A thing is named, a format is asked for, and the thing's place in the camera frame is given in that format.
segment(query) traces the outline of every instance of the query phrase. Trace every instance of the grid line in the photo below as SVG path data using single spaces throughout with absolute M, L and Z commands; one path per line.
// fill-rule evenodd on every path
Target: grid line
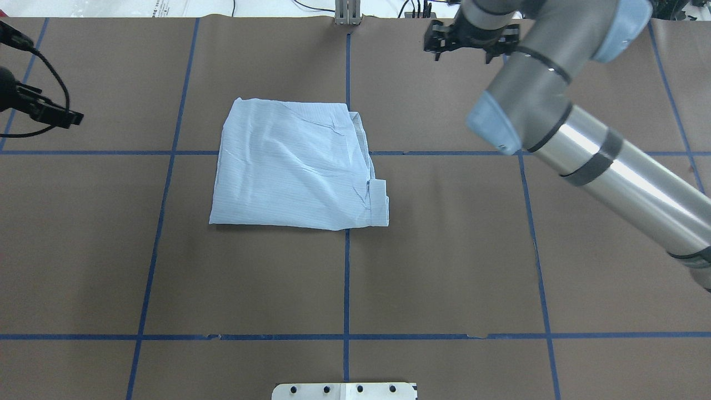
M 136 335 L 104 335 L 104 334 L 0 334 L 2 340 L 100 340 L 100 341 L 135 341 L 136 347 L 134 350 L 134 358 L 132 362 L 132 370 L 129 376 L 129 385 L 127 388 L 127 400 L 132 397 L 133 387 L 136 379 L 137 367 L 140 356 L 141 344 L 143 341 L 207 341 L 207 340 L 225 340 L 225 341 L 343 341 L 343 378 L 344 381 L 349 381 L 349 342 L 351 340 L 546 340 L 552 374 L 552 383 L 554 386 L 555 398 L 560 400 L 560 386 L 557 377 L 557 367 L 555 363 L 555 351 L 553 340 L 585 340 L 585 339 L 636 339 L 636 338 L 711 338 L 711 332 L 561 332 L 552 333 L 550 329 L 550 318 L 547 310 L 547 301 L 545 297 L 545 287 L 543 284 L 542 269 L 540 264 L 540 255 L 538 252 L 538 241 L 535 234 L 535 226 L 533 223 L 533 210 L 530 204 L 530 194 L 528 192 L 528 182 L 525 176 L 524 156 L 531 155 L 528 152 L 519 151 L 517 157 L 520 167 L 521 182 L 524 193 L 526 211 L 530 235 L 533 240 L 535 250 L 536 268 L 538 272 L 538 285 L 540 293 L 541 308 L 543 314 L 543 322 L 545 333 L 496 333 L 485 337 L 473 337 L 466 334 L 351 334 L 350 333 L 350 230 L 345 230 L 345 248 L 344 248 L 344 294 L 343 294 L 343 334 L 306 334 L 306 335 L 233 335 L 233 334 L 211 334 L 211 335 L 145 335 L 144 328 L 150 298 L 151 287 L 156 267 L 158 244 L 161 237 L 162 225 L 165 216 L 165 205 L 168 196 L 168 191 L 171 183 L 171 175 L 175 158 L 177 156 L 188 155 L 218 155 L 217 150 L 177 150 L 178 139 L 183 116 L 183 109 L 186 101 L 188 83 L 191 72 L 191 64 L 196 46 L 196 38 L 198 35 L 200 19 L 196 19 L 193 28 L 193 39 L 191 44 L 190 55 L 188 57 L 188 65 L 186 76 L 183 83 L 183 94 L 181 98 L 180 110 L 176 121 L 176 130 L 173 137 L 173 145 L 170 150 L 4 150 L 6 138 L 0 141 L 0 154 L 5 155 L 164 155 L 170 156 L 169 167 L 166 174 L 166 183 L 164 186 L 163 199 L 161 201 L 161 210 L 159 213 L 158 225 L 156 227 L 156 236 L 154 239 L 154 249 L 151 254 L 151 264 L 149 266 L 149 276 L 146 281 L 146 290 L 144 293 L 144 301 L 141 307 L 141 318 L 139 321 L 139 329 Z M 45 19 L 40 36 L 38 37 L 37 47 L 46 32 L 49 19 Z M 647 152 L 651 156 L 677 156 L 689 157 L 694 169 L 695 178 L 701 191 L 701 184 L 698 171 L 693 159 L 696 157 L 711 156 L 711 152 L 692 152 L 688 139 L 686 137 L 683 124 L 680 120 L 678 110 L 671 94 L 668 81 L 666 80 L 665 72 L 661 63 L 661 58 L 658 53 L 656 40 L 654 38 L 653 28 L 648 25 L 649 33 L 653 44 L 658 67 L 660 69 L 662 79 L 667 91 L 675 119 L 678 123 L 680 133 L 682 135 L 686 151 L 685 152 Z M 23 78 L 23 83 L 28 80 L 35 56 L 32 56 L 28 64 L 26 73 Z M 351 34 L 346 35 L 346 105 L 351 109 Z M 7 122 L 5 133 L 11 129 L 15 110 L 11 111 Z M 373 156 L 503 156 L 496 151 L 372 151 Z
M 583 339 L 679 339 L 703 338 L 711 339 L 711 332 L 706 331 L 670 331 L 670 332 L 560 332 L 551 333 L 493 333 L 485 337 L 470 336 L 464 333 L 354 333 L 349 334 L 349 340 L 546 340 L 548 337 L 555 340 L 583 340 Z M 286 334 L 286 335 L 240 335 L 240 334 L 211 334 L 211 335 L 106 335 L 106 334 L 55 334 L 55 333 L 6 333 L 0 334 L 0 341 L 11 340 L 65 340 L 65 341 L 341 341 L 341 334 Z
M 346 108 L 351 111 L 351 34 L 346 34 Z M 351 230 L 346 229 L 343 268 L 343 381 L 351 381 Z
M 560 385 L 558 382 L 558 368 L 555 363 L 555 349 L 553 348 L 553 338 L 550 331 L 550 319 L 548 317 L 548 304 L 545 297 L 545 286 L 543 284 L 543 271 L 540 266 L 540 254 L 538 253 L 538 239 L 536 239 L 535 225 L 533 223 L 533 208 L 531 207 L 530 194 L 528 192 L 528 180 L 526 179 L 523 153 L 518 151 L 518 166 L 521 174 L 521 186 L 523 188 L 523 198 L 526 203 L 526 215 L 528 217 L 528 230 L 533 241 L 535 252 L 535 266 L 538 273 L 538 293 L 540 296 L 540 308 L 543 314 L 543 326 L 545 328 L 545 341 L 548 347 L 548 361 L 550 363 L 550 375 L 553 383 L 553 393 L 555 400 L 560 400 Z
M 219 150 L 0 150 L 2 155 L 29 155 L 29 156 L 124 156 L 124 155 L 137 155 L 137 156 L 216 156 L 220 153 Z M 510 157 L 506 154 L 495 151 L 468 151 L 468 150 L 417 150 L 417 151 L 399 151 L 399 150 L 386 150 L 386 151 L 371 151 L 369 152 L 371 156 L 501 156 Z M 711 157 L 711 152 L 645 152 L 651 157 L 688 157 L 691 154 L 694 157 Z M 523 153 L 524 157 L 533 156 L 529 152 Z
M 652 43 L 652 50 L 654 50 L 654 58 L 657 61 L 657 67 L 659 68 L 659 73 L 662 75 L 662 83 L 664 84 L 664 90 L 666 90 L 667 97 L 669 98 L 669 104 L 671 105 L 671 110 L 674 113 L 674 119 L 676 120 L 676 125 L 679 128 L 679 133 L 681 134 L 681 140 L 684 142 L 684 148 L 686 149 L 686 154 L 689 157 L 689 163 L 691 163 L 691 168 L 694 170 L 694 179 L 696 179 L 696 185 L 701 193 L 706 194 L 704 190 L 704 184 L 701 182 L 701 177 L 699 176 L 699 169 L 696 167 L 696 161 L 691 153 L 691 146 L 689 145 L 689 139 L 686 136 L 686 130 L 684 129 L 684 124 L 681 122 L 681 116 L 679 115 L 679 109 L 676 107 L 676 101 L 674 101 L 674 96 L 671 93 L 671 87 L 669 86 L 669 81 L 667 80 L 666 73 L 664 72 L 664 65 L 662 65 L 662 59 L 659 56 L 659 48 L 657 47 L 657 40 L 654 36 L 654 28 L 652 27 L 652 21 L 647 23 L 647 28 L 649 31 L 649 37 Z
M 195 54 L 195 44 L 198 38 L 198 29 L 200 28 L 200 19 L 195 19 L 195 26 L 193 27 L 193 40 L 190 46 L 190 55 L 188 56 L 188 65 L 185 72 L 185 80 L 183 82 L 183 93 L 181 95 L 180 108 L 178 109 L 178 119 L 176 121 L 175 134 L 173 136 L 173 148 L 171 154 L 171 159 L 168 163 L 168 172 L 166 174 L 166 184 L 163 189 L 163 199 L 161 200 L 161 211 L 158 215 L 158 224 L 156 227 L 156 237 L 153 242 L 153 253 L 151 254 L 151 264 L 149 266 L 148 278 L 146 279 L 146 291 L 144 293 L 143 305 L 141 307 L 141 319 L 139 321 L 138 327 L 138 337 L 136 338 L 136 347 L 134 350 L 134 358 L 131 365 L 131 374 L 129 375 L 128 388 L 126 390 L 126 400 L 131 400 L 133 397 L 133 388 L 136 381 L 136 372 L 138 370 L 138 361 L 141 354 L 141 344 L 144 329 L 146 327 L 146 316 L 148 314 L 148 304 L 151 298 L 151 288 L 153 285 L 153 277 L 156 271 L 156 260 L 158 258 L 158 244 L 161 240 L 161 233 L 163 231 L 163 221 L 166 214 L 166 202 L 168 200 L 168 190 L 171 185 L 171 177 L 173 174 L 173 166 L 175 164 L 176 155 L 174 154 L 178 148 L 178 140 L 180 139 L 180 128 L 183 122 L 183 110 L 185 109 L 185 99 L 188 94 L 188 84 L 190 83 L 190 71 L 193 64 L 193 55 Z
M 49 18 L 45 18 L 44 23 L 42 24 L 42 29 L 40 30 L 40 36 L 37 37 L 37 43 L 35 44 L 35 48 L 39 50 L 40 46 L 42 45 L 42 39 L 44 39 L 44 34 L 47 31 L 47 25 L 49 24 Z M 25 70 L 25 75 L 22 77 L 22 83 L 27 83 L 27 80 L 30 78 L 30 72 L 32 72 L 32 65 L 35 64 L 35 59 L 37 56 L 34 54 L 30 57 L 30 62 L 27 64 L 27 69 Z M 12 122 L 15 120 L 15 114 L 16 110 L 13 108 L 10 111 L 10 116 L 7 119 L 7 125 L 5 125 L 5 135 L 10 133 L 10 128 L 12 126 Z M 2 137 L 0 138 L 0 152 L 2 152 L 2 149 L 5 147 L 5 141 L 7 140 L 7 137 Z

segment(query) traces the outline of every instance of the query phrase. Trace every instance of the fabric fold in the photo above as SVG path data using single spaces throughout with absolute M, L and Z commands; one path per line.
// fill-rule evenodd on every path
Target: fabric fold
M 357 112 L 238 98 L 223 125 L 210 223 L 337 231 L 388 225 Z

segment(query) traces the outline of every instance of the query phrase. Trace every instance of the wire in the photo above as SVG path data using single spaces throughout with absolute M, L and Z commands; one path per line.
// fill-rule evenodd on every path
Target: wire
M 679 0 L 676 0 L 676 3 L 674 3 L 674 7 L 671 9 L 671 12 L 675 12 L 675 10 L 678 6 L 679 6 Z M 672 18 L 676 18 L 677 15 L 678 15 L 678 12 L 676 14 L 672 15 Z
M 32 48 L 29 50 L 29 52 L 34 54 L 35 56 L 39 57 L 40 60 L 42 60 L 42 62 L 47 66 L 47 69 L 49 70 L 49 72 L 51 72 L 52 75 L 54 75 L 54 78 L 57 80 L 57 82 L 59 82 L 59 86 L 62 87 L 62 91 L 64 92 L 64 118 L 63 118 L 63 120 L 66 120 L 67 117 L 69 116 L 69 90 L 67 90 L 67 86 L 64 84 L 64 81 L 62 81 L 62 78 L 59 77 L 59 74 L 57 74 L 57 71 L 54 69 L 52 64 L 49 63 L 47 58 L 45 58 L 45 56 L 42 53 L 40 53 L 39 50 L 37 50 L 36 48 Z M 30 133 L 21 133 L 21 134 L 15 134 L 15 133 L 5 134 L 5 133 L 3 133 L 3 134 L 0 134 L 0 137 L 32 137 L 32 136 L 41 135 L 44 132 L 52 130 L 56 127 L 57 127 L 57 125 L 50 125 L 48 127 L 45 127 L 40 130 L 36 130 L 35 132 L 30 132 Z
M 397 14 L 397 17 L 399 18 L 402 15 L 402 11 L 405 10 L 405 6 L 410 0 L 405 0 L 404 3 L 402 3 L 402 7 L 400 7 L 400 13 Z
M 306 4 L 301 3 L 301 2 L 298 1 L 298 0 L 292 0 L 292 1 L 293 1 L 294 3 L 296 3 L 296 4 L 300 5 L 300 6 L 302 6 L 302 7 L 308 8 L 308 9 L 312 9 L 312 10 L 316 10 L 316 11 L 328 11 L 328 12 L 330 12 L 330 13 L 335 13 L 335 12 L 336 12 L 336 10 L 320 9 L 320 8 L 318 8 L 318 7 L 307 6 Z

